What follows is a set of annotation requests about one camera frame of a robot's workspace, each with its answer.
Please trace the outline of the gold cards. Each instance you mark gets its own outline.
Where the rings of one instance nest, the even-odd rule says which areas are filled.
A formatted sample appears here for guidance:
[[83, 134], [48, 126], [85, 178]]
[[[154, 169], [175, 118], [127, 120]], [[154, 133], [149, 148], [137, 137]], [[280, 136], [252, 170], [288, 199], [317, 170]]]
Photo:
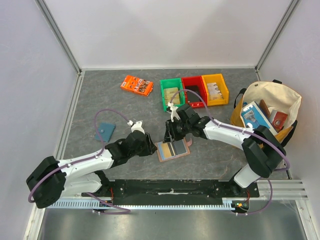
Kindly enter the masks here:
[[163, 90], [163, 92], [164, 92], [164, 101], [165, 101], [165, 105], [166, 106], [168, 105], [168, 102], [170, 102], [171, 99], [173, 99], [172, 103], [174, 105], [180, 105], [181, 104], [179, 93], [177, 93], [175, 95], [175, 93], [177, 91], [178, 91], [177, 87], [165, 88]]

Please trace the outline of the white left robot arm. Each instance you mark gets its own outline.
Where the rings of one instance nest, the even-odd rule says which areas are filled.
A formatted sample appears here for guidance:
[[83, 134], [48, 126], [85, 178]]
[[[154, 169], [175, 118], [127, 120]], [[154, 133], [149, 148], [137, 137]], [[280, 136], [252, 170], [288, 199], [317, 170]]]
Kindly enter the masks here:
[[150, 135], [135, 130], [126, 138], [81, 157], [56, 160], [48, 156], [26, 180], [30, 190], [28, 201], [43, 209], [61, 197], [82, 193], [106, 196], [111, 182], [104, 170], [124, 165], [135, 156], [151, 156], [156, 151]]

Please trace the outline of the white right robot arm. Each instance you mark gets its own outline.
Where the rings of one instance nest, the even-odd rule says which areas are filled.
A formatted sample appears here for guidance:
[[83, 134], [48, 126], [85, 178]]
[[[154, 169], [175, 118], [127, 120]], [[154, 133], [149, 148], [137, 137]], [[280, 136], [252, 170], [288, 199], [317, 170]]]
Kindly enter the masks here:
[[167, 104], [170, 119], [166, 121], [165, 142], [182, 140], [186, 135], [220, 141], [243, 150], [247, 160], [229, 184], [235, 197], [242, 196], [247, 187], [260, 178], [268, 178], [285, 159], [286, 152], [271, 131], [260, 125], [258, 128], [243, 128], [225, 124], [210, 116], [200, 117], [189, 104]]

